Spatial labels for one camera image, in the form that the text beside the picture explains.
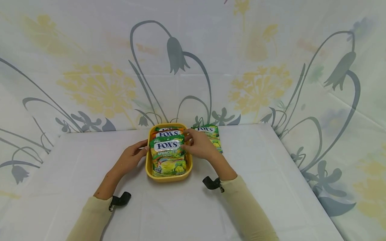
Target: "floral backdrop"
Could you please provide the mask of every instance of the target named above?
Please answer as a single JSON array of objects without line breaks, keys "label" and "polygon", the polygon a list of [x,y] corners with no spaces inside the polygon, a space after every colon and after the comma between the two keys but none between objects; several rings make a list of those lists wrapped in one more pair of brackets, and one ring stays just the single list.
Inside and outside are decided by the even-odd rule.
[{"label": "floral backdrop", "polygon": [[268,123],[345,239],[386,240],[386,2],[0,6],[0,219],[63,133]]}]

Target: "candy bag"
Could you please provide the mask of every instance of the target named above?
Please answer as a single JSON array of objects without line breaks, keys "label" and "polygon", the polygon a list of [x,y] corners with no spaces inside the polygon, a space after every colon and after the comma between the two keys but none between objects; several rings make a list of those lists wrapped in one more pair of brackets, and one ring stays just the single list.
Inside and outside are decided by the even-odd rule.
[{"label": "candy bag", "polygon": [[181,148],[185,136],[156,137],[150,141],[153,157],[152,175],[170,177],[186,172],[185,151]]},{"label": "candy bag", "polygon": [[220,135],[218,133],[218,127],[215,125],[205,125],[201,127],[194,128],[196,131],[203,131],[209,137],[210,141],[217,148],[217,150],[222,153]]},{"label": "candy bag", "polygon": [[178,128],[180,127],[176,127],[176,126],[162,127],[162,128],[156,127],[155,131],[169,131],[169,130],[174,130]]},{"label": "candy bag", "polygon": [[184,128],[178,128],[174,130],[168,130],[168,131],[157,131],[151,134],[151,139],[154,139],[156,137],[171,137],[176,135],[182,135],[184,132]]}]

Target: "beige sleeve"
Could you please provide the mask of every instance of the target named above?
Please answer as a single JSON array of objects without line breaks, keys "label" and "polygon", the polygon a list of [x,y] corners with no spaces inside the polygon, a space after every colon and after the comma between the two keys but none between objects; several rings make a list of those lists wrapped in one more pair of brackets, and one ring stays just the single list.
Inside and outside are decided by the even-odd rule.
[{"label": "beige sleeve", "polygon": [[247,241],[279,240],[264,210],[240,176],[234,180],[221,181],[221,186],[224,188],[222,194]]},{"label": "beige sleeve", "polygon": [[99,241],[111,217],[108,207],[112,199],[112,197],[108,200],[90,197],[67,237],[67,241]]}]

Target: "white tablecloth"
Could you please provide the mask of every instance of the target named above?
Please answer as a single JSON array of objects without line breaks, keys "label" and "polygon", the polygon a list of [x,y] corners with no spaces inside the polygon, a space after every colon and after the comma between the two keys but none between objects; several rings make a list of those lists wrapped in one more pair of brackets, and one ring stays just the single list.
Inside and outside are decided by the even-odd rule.
[{"label": "white tablecloth", "polygon": [[[265,210],[280,240],[343,240],[293,160],[268,124],[221,126],[224,156]],[[63,135],[34,175],[22,199],[7,212],[1,237],[23,241],[65,240],[83,205],[125,147],[148,130]],[[205,160],[193,159],[190,176],[158,184],[144,161],[120,183],[115,195],[132,194],[116,209],[102,240],[242,240]]]}]

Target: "yellow plastic container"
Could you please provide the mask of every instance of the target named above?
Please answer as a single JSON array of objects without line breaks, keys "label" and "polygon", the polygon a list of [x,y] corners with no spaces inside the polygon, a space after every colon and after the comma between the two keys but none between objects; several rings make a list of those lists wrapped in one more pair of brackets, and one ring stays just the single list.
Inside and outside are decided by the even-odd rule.
[{"label": "yellow plastic container", "polygon": [[[186,126],[183,124],[180,124],[180,123],[167,123],[167,124],[159,124],[159,125],[153,126],[153,128],[151,128],[149,131],[149,137],[148,137],[147,145],[150,144],[151,133],[155,132],[156,127],[166,128],[166,127],[170,127],[170,126],[180,127],[180,128],[184,128],[184,130],[186,130]],[[186,152],[185,157],[186,157],[186,172],[184,174],[178,175],[178,176],[171,176],[171,177],[155,177],[151,174],[151,172],[153,170],[153,164],[152,164],[153,163],[153,157],[151,155],[151,152],[149,151],[147,153],[147,156],[146,156],[146,173],[151,179],[153,179],[156,182],[176,182],[176,181],[184,180],[185,178],[188,177],[188,175],[192,171],[192,167],[193,167],[192,155],[190,155],[189,153]]]}]

